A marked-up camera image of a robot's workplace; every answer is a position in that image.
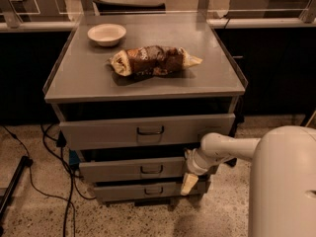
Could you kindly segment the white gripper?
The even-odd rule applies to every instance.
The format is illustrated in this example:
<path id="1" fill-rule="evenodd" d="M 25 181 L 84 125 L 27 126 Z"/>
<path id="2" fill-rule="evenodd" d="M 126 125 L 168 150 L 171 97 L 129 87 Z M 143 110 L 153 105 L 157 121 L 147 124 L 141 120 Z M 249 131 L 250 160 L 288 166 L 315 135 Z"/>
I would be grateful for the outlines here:
<path id="1" fill-rule="evenodd" d="M 186 149 L 185 158 L 187 171 L 183 178 L 181 186 L 181 195 L 187 196 L 195 184 L 198 182 L 198 176 L 213 175 L 217 171 L 216 166 L 211 166 L 204 156 L 200 156 L 196 149 Z"/>

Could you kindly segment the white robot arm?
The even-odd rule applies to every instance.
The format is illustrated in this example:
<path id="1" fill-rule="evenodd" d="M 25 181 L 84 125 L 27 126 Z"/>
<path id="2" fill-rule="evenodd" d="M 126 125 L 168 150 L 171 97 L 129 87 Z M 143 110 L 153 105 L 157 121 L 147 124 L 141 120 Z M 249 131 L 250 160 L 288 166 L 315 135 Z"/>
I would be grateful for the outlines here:
<path id="1" fill-rule="evenodd" d="M 208 133 L 186 151 L 181 194 L 233 158 L 251 163 L 248 237 L 316 237 L 315 129 L 281 126 L 261 138 Z"/>

